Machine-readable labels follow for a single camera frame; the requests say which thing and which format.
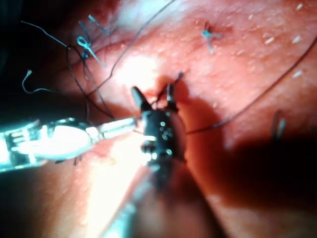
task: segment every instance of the surgical instrument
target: surgical instrument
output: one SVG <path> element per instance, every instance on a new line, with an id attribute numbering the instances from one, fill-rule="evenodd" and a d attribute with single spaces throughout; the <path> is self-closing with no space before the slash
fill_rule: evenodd
<path id="1" fill-rule="evenodd" d="M 0 172 L 75 158 L 100 140 L 133 131 L 137 120 L 124 118 L 92 126 L 75 118 L 49 123 L 36 119 L 4 126 L 0 130 Z"/>

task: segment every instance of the white skin flake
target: white skin flake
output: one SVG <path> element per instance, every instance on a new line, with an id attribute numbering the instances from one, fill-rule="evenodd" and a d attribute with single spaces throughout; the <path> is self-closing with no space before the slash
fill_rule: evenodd
<path id="1" fill-rule="evenodd" d="M 297 8 L 296 8 L 296 10 L 298 11 L 299 9 L 301 9 L 303 7 L 303 4 L 302 3 L 300 3 L 300 4 L 298 4 L 298 6 L 297 6 Z"/>
<path id="2" fill-rule="evenodd" d="M 273 41 L 274 41 L 274 37 L 271 37 L 265 41 L 265 44 L 268 45 L 269 43 L 272 43 Z"/>
<path id="3" fill-rule="evenodd" d="M 295 37 L 293 39 L 292 43 L 295 44 L 295 43 L 299 42 L 300 40 L 301 40 L 301 36 L 298 35 L 297 37 Z"/>
<path id="4" fill-rule="evenodd" d="M 292 78 L 297 78 L 302 74 L 303 74 L 303 72 L 301 70 L 298 70 L 296 73 L 293 74 Z"/>

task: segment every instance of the forceps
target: forceps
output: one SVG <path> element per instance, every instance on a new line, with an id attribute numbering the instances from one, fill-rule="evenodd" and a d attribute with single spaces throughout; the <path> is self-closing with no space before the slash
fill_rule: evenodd
<path id="1" fill-rule="evenodd" d="M 138 119 L 123 118 L 96 126 L 75 118 L 49 123 L 37 119 L 5 126 L 6 130 L 0 131 L 0 172 L 76 158 L 101 140 L 133 131 Z"/>

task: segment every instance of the skin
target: skin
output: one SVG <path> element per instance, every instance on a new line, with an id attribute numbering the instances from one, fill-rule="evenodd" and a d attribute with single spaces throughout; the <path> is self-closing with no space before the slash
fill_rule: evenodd
<path id="1" fill-rule="evenodd" d="M 47 31 L 50 29 L 68 44 L 76 44 L 76 37 L 83 35 L 78 20 L 89 25 L 94 52 L 106 65 L 102 68 L 95 59 L 87 60 L 96 83 L 100 84 L 142 24 L 164 5 L 160 0 L 156 2 L 159 6 L 153 4 L 155 10 L 144 17 L 132 14 L 142 7 L 137 0 L 128 1 L 121 8 L 117 1 L 96 0 L 89 5 L 54 3 L 51 7 L 26 2 L 22 15 L 27 21 L 47 26 L 44 27 Z M 296 0 L 239 0 L 235 4 L 177 0 L 119 62 L 112 79 L 99 90 L 103 100 L 116 118 L 139 115 L 130 88 L 139 87 L 151 101 L 164 84 L 175 80 L 179 71 L 183 71 L 185 76 L 175 93 L 186 130 L 227 119 L 272 84 L 314 40 L 317 10 L 313 0 L 302 2 L 303 7 L 296 10 L 300 3 Z M 32 14 L 39 9 L 38 15 Z M 64 14 L 62 9 L 71 10 Z M 52 17 L 57 11 L 61 13 L 59 19 L 56 15 Z M 123 11 L 128 12 L 127 16 L 131 14 L 131 18 L 107 21 L 106 16 L 111 12 L 115 19 L 125 19 Z M 87 18 L 89 14 L 105 28 L 114 29 L 112 35 L 98 37 L 100 31 Z M 212 40 L 213 55 L 207 39 L 201 36 L 206 21 L 212 25 L 213 32 L 223 34 L 223 38 Z M 10 65 L 18 65 L 21 75 L 32 69 L 35 73 L 30 81 L 34 87 L 57 88 L 70 101 L 83 102 L 67 69 L 65 48 L 38 30 L 28 27 L 27 32 L 32 35 L 31 40 L 24 39 L 28 44 L 21 42 L 17 47 L 24 54 L 12 56 Z M 293 44 L 298 35 L 301 40 Z M 266 44 L 271 37 L 274 40 Z M 82 87 L 91 92 L 94 86 L 83 78 L 82 63 L 74 52 L 70 58 Z M 188 168 L 228 237 L 314 237 L 317 232 L 316 179 L 310 165 L 314 152 L 312 140 L 316 138 L 313 128 L 317 126 L 316 59 L 315 46 L 279 85 L 233 122 L 187 136 Z M 298 70 L 302 75 L 292 78 Z M 18 78 L 18 73 L 11 74 Z M 102 107 L 97 94 L 92 99 Z M 271 141 L 271 124 L 279 109 L 287 126 L 282 141 L 276 144 Z M 102 123 L 110 119 L 90 106 L 89 120 Z M 19 217 L 28 220 L 28 226 L 22 229 L 24 234 L 96 237 L 111 219 L 135 175 L 134 161 L 142 156 L 141 143 L 140 135 L 130 133 L 99 143 L 76 167 L 72 161 L 49 163 L 19 175 L 2 177 L 8 180 L 10 176 L 15 177 L 12 186 L 21 186 L 20 190 L 11 188 L 9 194 L 16 197 L 22 194 L 26 198 L 21 202 L 24 206 L 14 208 Z M 197 195 L 194 197 L 198 201 L 202 200 L 200 192 L 192 194 Z M 164 210 L 160 213 L 162 210 L 157 206 L 152 210 L 143 209 L 140 221 L 150 221 L 144 217 L 152 212 L 153 224 L 165 222 L 158 231 L 140 228 L 139 237 L 153 237 L 153 232 L 158 237 L 173 237 L 186 229 L 185 234 L 191 234 L 194 229 L 213 229 L 213 225 L 206 228 L 201 225 L 203 222 L 197 222 L 205 209 L 199 205 L 189 208 L 188 204 L 180 205 L 173 216 L 164 214 Z M 173 223 L 175 217 L 178 221 L 193 217 L 195 226 Z M 8 234 L 16 232 L 7 229 Z"/>

